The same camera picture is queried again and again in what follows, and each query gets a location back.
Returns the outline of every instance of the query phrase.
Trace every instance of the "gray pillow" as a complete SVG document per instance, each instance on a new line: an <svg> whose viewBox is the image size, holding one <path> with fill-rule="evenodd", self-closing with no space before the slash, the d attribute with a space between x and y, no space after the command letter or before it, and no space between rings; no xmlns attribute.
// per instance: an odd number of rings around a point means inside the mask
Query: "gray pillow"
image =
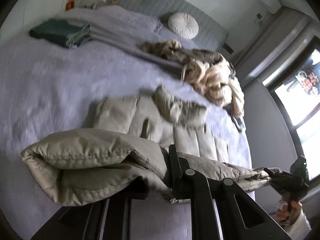
<svg viewBox="0 0 320 240"><path fill-rule="evenodd" d="M162 28L161 21L156 17L150 17L141 13L127 11L119 5L102 6L97 11L112 16L115 19L122 20L133 27L140 29L145 28L152 33L158 34Z"/></svg>

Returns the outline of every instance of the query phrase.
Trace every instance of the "lavender bedspread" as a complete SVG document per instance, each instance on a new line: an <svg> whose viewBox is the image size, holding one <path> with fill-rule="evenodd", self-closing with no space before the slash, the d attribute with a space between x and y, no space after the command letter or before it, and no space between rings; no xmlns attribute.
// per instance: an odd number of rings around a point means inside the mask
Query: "lavender bedspread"
<svg viewBox="0 0 320 240"><path fill-rule="evenodd" d="M74 9L62 17L90 22L96 40L65 49L23 33L0 47L0 208L23 239L30 239L59 206L32 179L20 151L51 133L90 127L97 102L107 95L150 93L162 83L178 97L208 106L207 124L227 141L229 162L251 167L246 135L238 133L228 113L180 81L179 64L136 46L177 38L173 33L132 27L104 8Z"/></svg>

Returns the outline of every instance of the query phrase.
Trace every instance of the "window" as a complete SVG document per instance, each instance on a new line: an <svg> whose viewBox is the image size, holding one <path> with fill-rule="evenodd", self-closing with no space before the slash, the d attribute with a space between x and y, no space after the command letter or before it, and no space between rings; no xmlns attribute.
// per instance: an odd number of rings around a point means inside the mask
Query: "window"
<svg viewBox="0 0 320 240"><path fill-rule="evenodd" d="M320 178L320 39L304 51L269 87L298 155L304 155L310 180Z"/></svg>

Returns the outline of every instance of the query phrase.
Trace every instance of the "white pillow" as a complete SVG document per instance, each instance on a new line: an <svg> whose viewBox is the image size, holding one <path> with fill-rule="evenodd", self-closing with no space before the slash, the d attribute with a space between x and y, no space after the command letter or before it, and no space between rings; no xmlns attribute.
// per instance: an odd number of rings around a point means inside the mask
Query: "white pillow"
<svg viewBox="0 0 320 240"><path fill-rule="evenodd" d="M175 13L169 18L169 29L182 38L191 40L197 36L199 25L196 20L187 13Z"/></svg>

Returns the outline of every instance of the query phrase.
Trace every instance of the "folded clothes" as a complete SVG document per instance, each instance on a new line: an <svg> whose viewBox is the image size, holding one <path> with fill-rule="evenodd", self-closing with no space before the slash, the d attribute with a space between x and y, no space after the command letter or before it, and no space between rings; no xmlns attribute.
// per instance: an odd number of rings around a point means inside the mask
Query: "folded clothes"
<svg viewBox="0 0 320 240"><path fill-rule="evenodd" d="M50 19L29 31L31 37L46 39L66 48L77 46L92 40L90 24L83 27L70 25L66 20Z"/></svg>

